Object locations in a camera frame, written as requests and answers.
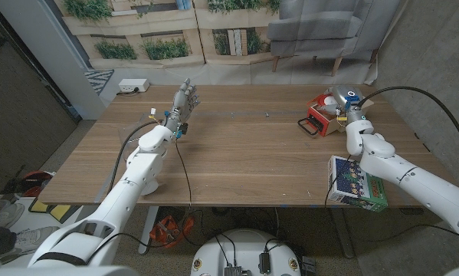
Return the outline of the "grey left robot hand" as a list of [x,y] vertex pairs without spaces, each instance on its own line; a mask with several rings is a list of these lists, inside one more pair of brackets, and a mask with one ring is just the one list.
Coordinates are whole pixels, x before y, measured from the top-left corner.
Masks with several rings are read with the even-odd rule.
[[190,79],[186,78],[175,93],[172,109],[169,111],[164,126],[175,132],[183,123],[186,123],[191,116],[191,112],[199,104],[198,96],[195,95],[197,88],[190,84]]

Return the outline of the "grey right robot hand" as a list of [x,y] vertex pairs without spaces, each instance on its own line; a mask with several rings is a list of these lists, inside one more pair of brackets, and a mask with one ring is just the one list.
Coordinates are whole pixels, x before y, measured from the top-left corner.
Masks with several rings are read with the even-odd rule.
[[318,97],[316,109],[334,117],[345,117],[347,123],[364,120],[365,114],[359,107],[364,98],[359,88],[339,85],[329,87]]

